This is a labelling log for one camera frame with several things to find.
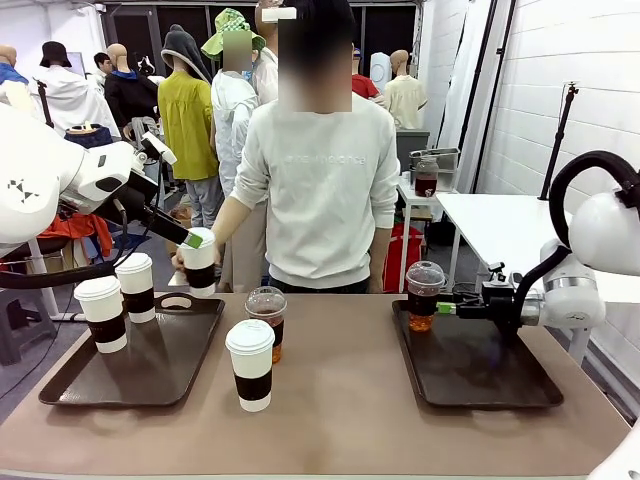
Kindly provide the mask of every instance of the brown tabletop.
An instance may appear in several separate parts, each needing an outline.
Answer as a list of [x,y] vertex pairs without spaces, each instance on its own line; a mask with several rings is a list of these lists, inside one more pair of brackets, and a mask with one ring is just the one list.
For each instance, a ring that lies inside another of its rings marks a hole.
[[38,393],[0,427],[0,469],[49,474],[586,475],[629,432],[543,328],[521,337],[565,395],[542,412],[447,411],[411,388],[392,323],[400,296],[289,295],[271,406],[240,409],[222,323],[189,397],[171,409],[61,409]]

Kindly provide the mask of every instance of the hat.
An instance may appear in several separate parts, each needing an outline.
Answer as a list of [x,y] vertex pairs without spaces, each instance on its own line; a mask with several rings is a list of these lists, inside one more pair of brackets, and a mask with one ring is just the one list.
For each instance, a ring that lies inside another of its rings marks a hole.
[[[216,33],[203,45],[202,53],[209,58],[216,59],[222,52],[222,34],[239,31],[251,32],[251,27],[239,11],[225,8],[216,17]],[[253,50],[260,51],[267,45],[265,39],[256,33],[251,32],[251,39]]]
[[211,83],[211,74],[204,67],[198,45],[191,35],[180,25],[171,25],[169,33],[164,37],[162,60],[173,68],[173,57],[183,60],[202,80]]
[[51,62],[61,62],[63,67],[71,67],[71,62],[67,58],[67,49],[59,42],[45,42],[42,44],[40,66],[49,68]]

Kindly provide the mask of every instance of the gray stool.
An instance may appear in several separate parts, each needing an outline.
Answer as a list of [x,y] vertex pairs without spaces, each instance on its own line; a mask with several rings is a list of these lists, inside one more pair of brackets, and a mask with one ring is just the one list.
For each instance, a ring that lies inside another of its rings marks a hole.
[[[16,300],[33,302],[40,314],[40,322],[22,328],[19,332],[12,331],[7,306]],[[40,291],[0,290],[0,364],[19,363],[22,359],[20,347],[42,335],[55,337],[56,327],[42,302]]]

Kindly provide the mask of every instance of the yellow green jacket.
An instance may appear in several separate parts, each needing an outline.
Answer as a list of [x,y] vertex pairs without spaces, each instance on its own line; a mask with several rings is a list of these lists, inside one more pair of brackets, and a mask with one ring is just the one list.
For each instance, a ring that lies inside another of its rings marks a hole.
[[186,72],[173,72],[158,88],[158,108],[165,142],[178,159],[174,177],[203,180],[218,175],[218,159],[209,143],[211,86]]

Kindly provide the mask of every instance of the red bag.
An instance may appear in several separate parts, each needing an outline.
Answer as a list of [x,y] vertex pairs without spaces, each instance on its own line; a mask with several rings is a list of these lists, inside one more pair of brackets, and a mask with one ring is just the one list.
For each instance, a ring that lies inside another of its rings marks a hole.
[[[389,243],[389,251],[384,264],[383,284],[385,293],[402,293],[398,292],[398,282],[400,281],[400,262],[402,260],[402,232],[404,224],[397,223],[391,231],[391,242]],[[407,263],[404,277],[409,267],[420,261],[420,245],[424,236],[417,228],[409,227],[409,244],[407,246]],[[407,281],[404,281],[404,289],[407,288]]]

